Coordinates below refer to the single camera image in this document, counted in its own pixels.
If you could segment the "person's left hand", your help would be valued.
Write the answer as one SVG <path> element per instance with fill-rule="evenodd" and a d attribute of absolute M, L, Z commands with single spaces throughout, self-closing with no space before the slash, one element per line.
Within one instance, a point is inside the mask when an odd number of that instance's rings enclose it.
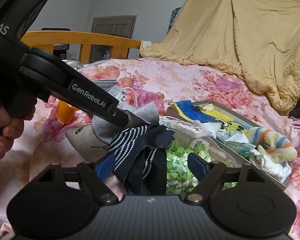
<path fill-rule="evenodd" d="M 37 99 L 32 96 L 24 96 L 24 98 L 29 107 L 21 118 L 11 118 L 0 102 L 0 128 L 2 129 L 2 135 L 0 135 L 0 159 L 12 148 L 14 139 L 18 139 L 22 135 L 24 121 L 31 120 L 36 111 Z"/>

